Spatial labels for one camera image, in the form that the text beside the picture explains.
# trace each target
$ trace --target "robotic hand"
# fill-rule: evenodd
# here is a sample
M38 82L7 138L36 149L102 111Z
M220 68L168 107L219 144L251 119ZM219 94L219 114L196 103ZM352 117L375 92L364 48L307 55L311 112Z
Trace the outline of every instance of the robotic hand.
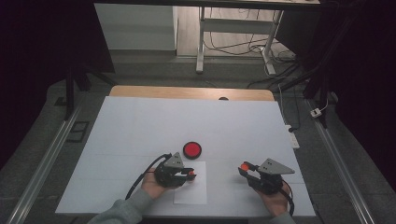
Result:
M194 169L192 168L184 168L183 161L180 158L180 154L177 152L172 156L172 153L163 154L159 158L157 158L147 169L141 174L131 188L128 191L128 194L125 197L125 200L131 197L132 192L136 188L136 186L143 179L145 174L149 171L149 169L160 159L165 158L158 167L154 171L155 180L159 185L164 188L177 188L182 186L186 181L191 181L196 177L194 173Z
M260 174L260 179L256 176L249 175L248 170L253 172L257 171ZM290 197L289 194L282 189L284 180L281 175L294 174L294 170L277 161L267 159L261 166L253 165L244 161L244 163L241 164L241 167L238 167L238 171L241 176L247 179L248 185L255 190L266 195L278 192L283 194L289 201L290 215L292 216L294 211L294 202L292 200L292 196Z
M158 184L164 188L180 187L186 181L191 181L196 177L194 169L184 168L178 152L167 160L162 161L155 169L154 175Z

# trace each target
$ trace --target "red disk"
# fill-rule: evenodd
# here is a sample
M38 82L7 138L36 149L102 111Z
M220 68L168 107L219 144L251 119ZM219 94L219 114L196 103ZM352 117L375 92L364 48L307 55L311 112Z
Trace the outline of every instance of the red disk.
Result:
M196 142L189 142L183 147L183 154L187 159L195 160L202 152L201 146Z

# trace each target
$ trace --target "metal frame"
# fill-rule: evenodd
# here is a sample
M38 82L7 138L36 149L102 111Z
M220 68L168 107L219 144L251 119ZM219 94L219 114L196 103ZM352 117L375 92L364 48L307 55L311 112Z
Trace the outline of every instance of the metal frame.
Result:
M309 111L314 109L311 103L308 100L305 100L305 105ZM355 181L352 178L349 170L347 169L347 165L343 160L340 152L334 141L332 140L332 135L328 129L323 128L320 121L318 119L314 120L315 126L317 127L318 133L323 140L323 143L329 153L330 158L332 159L332 164L335 167L338 175L340 176L341 182L344 185L346 193L349 195L350 200L356 210L356 214L358 215L361 223L365 224L374 224L375 221L370 212L369 207L367 206L366 201L364 201L363 196L361 195L361 191L358 186L355 184Z
M64 120L58 132L55 134L55 137L49 145L46 154L38 164L38 167L35 170L35 173L33 174L29 184L12 211L7 224L23 223L26 219L30 209L33 206L33 203L35 202L35 198L43 187L44 182L50 173L50 169L52 168L53 163L55 163L55 160L58 157L62 146L64 145L64 141L66 140L66 137L69 134L73 123L79 114L79 111L81 110L82 104L86 98L86 94L87 93L85 92L82 93L81 97L78 99L76 109L70 115L69 120Z
M349 11L349 6L340 4L312 4L289 2L271 2L255 0L94 0L94 3L124 4L124 5L147 5L147 6L180 6L180 7L228 7L228 8L250 8L268 10L295 10L295 11L323 11L338 10Z
M269 51L275 38L281 14L281 11L276 11L276 17L274 21L240 21L212 18L205 19L205 8L201 7L196 73L202 74L204 72L204 33L216 32L268 35L265 48L261 48L261 51L269 75L274 75L276 72L271 62Z

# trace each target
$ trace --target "white board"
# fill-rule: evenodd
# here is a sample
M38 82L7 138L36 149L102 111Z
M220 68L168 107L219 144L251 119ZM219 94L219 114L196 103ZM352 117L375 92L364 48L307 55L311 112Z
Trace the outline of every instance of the white board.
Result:
M283 175L293 189L294 215L315 215L277 102L134 97L105 99L56 213L107 210L157 157L182 155L190 141L203 149L196 161L205 162L205 204L174 203L169 190L145 215L269 216L237 170L243 161L261 165L267 158L295 170Z

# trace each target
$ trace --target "floor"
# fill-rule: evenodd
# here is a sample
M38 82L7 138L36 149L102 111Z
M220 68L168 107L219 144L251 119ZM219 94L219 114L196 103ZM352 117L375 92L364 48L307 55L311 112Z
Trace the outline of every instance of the floor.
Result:
M177 55L196 57L199 40L200 9L198 7L179 7L177 13ZM207 7L205 9L205 17L214 19L271 21L273 14L274 11L258 9L218 7ZM259 50L250 51L249 47L264 45L267 36L205 32L204 42L206 48L204 53L205 56L235 56L236 54L239 57L261 57Z
M216 14L215 12L218 15L220 13L222 17L227 15L222 9L220 11L213 10L213 15ZM246 36L242 35L238 41L245 40ZM216 42L215 45L234 44L232 40L228 41ZM284 49L283 47L276 49L275 45L274 50L280 52ZM214 50L214 54L209 55L211 51L207 50L205 54L210 57L205 58L205 71L198 76L195 74L193 53L187 53L187 50L184 52L178 52L180 55L175 56L168 53L158 54L158 52L125 53L112 51L116 74L106 75L121 85L235 89L246 89L247 87L251 89L276 89L277 87L277 78L266 80L268 76L265 75L263 61L256 54L248 57L220 57L225 55L220 55ZM277 72L281 72L288 67L288 64L280 63L276 64L275 67ZM281 81L293 80L302 72L296 70L289 77L282 78ZM92 74L88 74L88 77L92 83L92 88L88 92L76 90L77 99L85 98L76 121L85 122L86 132L71 132L67 135L67 139L62 145L41 190L28 209L24 223L76 224L86 223L92 218L89 215L71 217L54 213L58 202L62 198L68 179L73 174L74 167L88 139L100 106L111 90L111 86L102 79ZM249 85L258 80L265 81ZM295 217L295 220L298 223L363 223L356 215L351 199L347 195L329 152L318 133L315 121L309 115L309 107L302 97L304 86L305 83L301 83L288 91L282 92L282 94L275 95L279 106L283 108L285 120L296 128L295 134L301 147L295 150L295 155L303 172L311 201L318 214L316 217ZM14 156L0 171L0 223L7 222L56 132L63 124L65 108L63 104L57 102L62 101L64 97L64 81L49 88L48 100L40 116ZM330 103L326 117L329 125L328 130L347 164L347 169L367 202L375 223L396 223L396 213L394 212L396 207L395 192L379 173L364 148L337 118L334 112L336 101L332 97L329 99ZM204 221L197 219L184 219L182 221L146 219L145 223L230 223L230 221L221 219ZM262 220L234 220L233 223L256 224L262 223Z

